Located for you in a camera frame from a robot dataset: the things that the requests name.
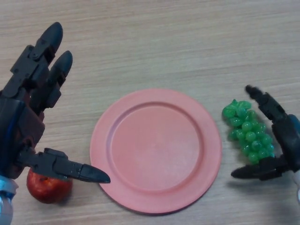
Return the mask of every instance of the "red apple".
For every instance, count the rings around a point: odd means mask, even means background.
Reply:
[[[59,180],[34,173],[29,169],[27,188],[29,193],[41,203],[51,204],[62,201],[72,190],[73,180]]]

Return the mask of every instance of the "wood grain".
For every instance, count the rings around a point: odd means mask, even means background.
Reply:
[[[1,0],[1,85],[24,47],[59,21],[74,65],[56,107],[46,111],[37,150],[50,147],[90,163],[95,123],[110,104],[144,88],[170,88],[201,102],[223,138],[218,178],[179,213],[148,217],[113,203],[96,184],[75,182],[61,205],[35,201],[27,170],[16,180],[13,225],[298,225],[296,186],[289,176],[237,182],[242,165],[226,140],[220,113],[246,84],[270,92],[300,116],[299,0]]]

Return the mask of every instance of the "pink plate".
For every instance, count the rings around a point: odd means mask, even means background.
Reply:
[[[171,213],[199,199],[220,168],[222,143],[210,114],[192,98],[161,89],[129,94],[101,116],[90,145],[102,189],[122,206]]]

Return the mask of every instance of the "robotic hand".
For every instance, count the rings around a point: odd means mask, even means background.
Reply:
[[[279,157],[267,157],[258,165],[246,165],[232,172],[238,179],[269,180],[292,171],[298,187],[297,198],[300,200],[300,121],[295,115],[287,114],[281,105],[268,93],[258,88],[246,86],[250,98],[258,103],[262,113],[272,121],[272,131],[282,149]]]
[[[53,149],[35,153],[45,130],[44,110],[53,108],[61,96],[60,88],[72,67],[71,52],[64,52],[54,63],[63,37],[60,23],[52,24],[29,45],[11,68],[12,77],[0,91],[0,224],[11,224],[12,199],[24,167],[61,180],[73,178],[85,182],[110,183],[109,176],[87,164],[68,160],[65,153]]]

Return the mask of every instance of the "green grapes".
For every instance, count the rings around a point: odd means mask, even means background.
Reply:
[[[275,157],[273,140],[266,133],[266,125],[258,122],[250,102],[234,99],[223,109],[222,115],[232,127],[229,140],[238,141],[241,152],[252,164],[262,158]]]

